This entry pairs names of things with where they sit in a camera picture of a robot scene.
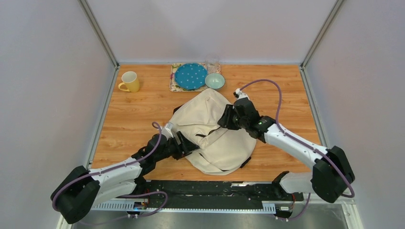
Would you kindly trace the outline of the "beige canvas backpack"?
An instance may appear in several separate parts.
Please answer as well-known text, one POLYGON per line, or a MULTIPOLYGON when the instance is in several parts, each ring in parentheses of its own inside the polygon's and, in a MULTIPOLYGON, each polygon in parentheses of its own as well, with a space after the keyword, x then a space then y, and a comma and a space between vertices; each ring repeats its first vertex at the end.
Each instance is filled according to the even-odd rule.
POLYGON ((218 125, 229 101, 219 92, 206 89, 174 112, 172 131, 180 131, 199 148, 186 159, 206 175, 225 176, 251 157, 257 140, 244 129, 229 130, 218 125))

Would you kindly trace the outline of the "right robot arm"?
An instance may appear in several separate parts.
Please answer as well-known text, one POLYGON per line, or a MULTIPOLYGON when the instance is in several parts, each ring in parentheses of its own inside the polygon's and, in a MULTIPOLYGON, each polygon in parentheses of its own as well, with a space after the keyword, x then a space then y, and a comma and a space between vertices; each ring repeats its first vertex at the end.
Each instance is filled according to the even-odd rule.
POLYGON ((287 130, 277 120, 260 115, 249 98, 226 105, 218 125, 229 130, 244 129, 252 138, 284 150, 311 169, 307 173, 281 173, 272 187, 275 198, 315 193, 334 203, 339 197, 354 197, 351 184, 355 175, 343 149, 317 145, 287 130))

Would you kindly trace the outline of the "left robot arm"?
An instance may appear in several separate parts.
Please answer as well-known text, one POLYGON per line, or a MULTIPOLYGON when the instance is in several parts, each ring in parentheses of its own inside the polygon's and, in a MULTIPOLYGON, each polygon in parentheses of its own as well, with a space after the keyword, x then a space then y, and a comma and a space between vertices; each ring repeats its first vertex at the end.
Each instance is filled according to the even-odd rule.
POLYGON ((99 169, 75 167, 51 194, 52 207, 69 224, 83 219, 92 207, 110 199, 146 192, 144 176, 157 162, 172 157, 182 159, 200 147, 180 131, 174 136, 155 134, 148 143, 126 160, 99 169))

